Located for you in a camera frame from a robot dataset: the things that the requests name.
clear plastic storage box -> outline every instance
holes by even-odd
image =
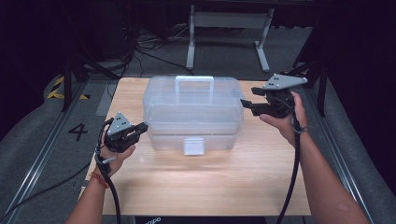
[[[152,77],[143,99],[154,149],[201,155],[231,149],[244,120],[239,82],[231,77]]]

red string bracelet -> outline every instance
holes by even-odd
[[[105,186],[106,189],[109,188],[109,185],[107,184],[107,182],[99,174],[92,172],[91,176],[95,177],[99,181],[99,183],[101,183],[103,186]]]

wooden table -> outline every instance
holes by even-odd
[[[143,121],[142,97],[148,78],[124,77],[115,92],[108,118],[121,112],[132,124]],[[251,87],[259,81],[240,81],[253,103],[263,98]],[[294,148],[278,130],[245,110],[240,136],[231,150],[184,156],[182,150],[156,151],[142,134],[136,151],[112,176],[122,215],[134,216],[277,216],[290,184]],[[88,174],[95,166],[92,161]],[[104,215],[114,215],[110,190]],[[286,212],[310,215],[302,173],[299,172]]]

box latch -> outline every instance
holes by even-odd
[[[184,155],[199,156],[205,154],[205,139],[203,137],[187,137],[184,139]]]

box lid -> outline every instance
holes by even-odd
[[[245,99],[232,77],[152,77],[145,91],[144,121],[155,134],[235,134]]]

